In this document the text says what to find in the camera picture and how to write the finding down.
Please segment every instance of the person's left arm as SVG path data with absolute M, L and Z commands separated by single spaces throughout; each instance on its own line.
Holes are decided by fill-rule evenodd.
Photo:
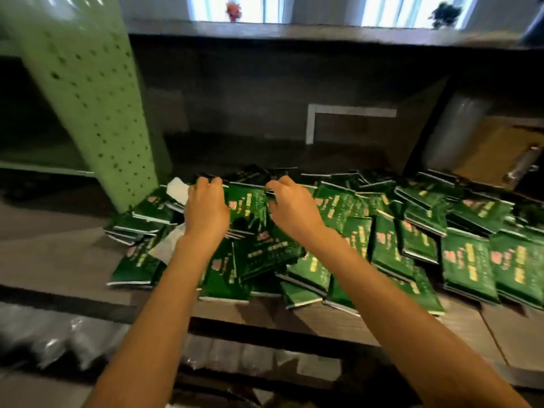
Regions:
M 170 400 L 200 276 L 229 225 L 220 178 L 191 187 L 185 219 L 168 268 L 84 408 L 164 408 Z

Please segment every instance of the hand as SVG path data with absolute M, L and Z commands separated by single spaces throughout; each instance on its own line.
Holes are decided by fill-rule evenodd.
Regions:
M 225 205 L 223 181 L 214 177 L 208 183 L 199 177 L 189 188 L 189 199 L 185 206 L 185 236 L 198 237 L 210 248 L 217 249 L 230 225 L 230 211 Z
M 308 189 L 296 184 L 289 176 L 271 180 L 266 187 L 276 194 L 276 201 L 268 203 L 272 220 L 283 232 L 310 249 L 314 239 L 327 232 L 327 228 Z

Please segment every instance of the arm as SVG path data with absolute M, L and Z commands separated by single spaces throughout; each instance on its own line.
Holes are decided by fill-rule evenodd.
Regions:
M 180 363 L 200 275 L 229 225 L 221 179 L 189 190 L 186 233 L 168 268 L 100 376 L 85 408 L 164 408 Z
M 528 407 L 466 343 L 326 228 L 308 191 L 290 178 L 267 185 L 274 222 L 338 279 L 364 322 L 425 406 Z

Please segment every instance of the pile of green packets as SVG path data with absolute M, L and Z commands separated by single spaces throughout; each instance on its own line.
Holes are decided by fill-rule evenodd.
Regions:
M 429 313 L 445 310 L 425 270 L 442 272 L 443 288 L 467 298 L 544 307 L 544 209 L 519 195 L 436 171 L 404 178 L 385 170 L 316 175 L 256 165 L 222 177 L 231 226 L 202 275 L 201 300 L 280 297 L 288 309 L 322 302 L 358 315 L 328 269 L 270 219 L 274 194 L 264 185 L 284 175 L 308 189 L 326 226 Z M 180 232 L 186 202 L 167 190 L 159 187 L 105 227 L 130 245 L 109 285 L 153 288 L 160 280 L 167 260 L 150 252 Z

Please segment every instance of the dotted green panel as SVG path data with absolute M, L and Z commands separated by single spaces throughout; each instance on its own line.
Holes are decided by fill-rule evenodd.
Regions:
M 123 212 L 158 185 L 117 0 L 0 0 L 3 23 L 89 168 Z

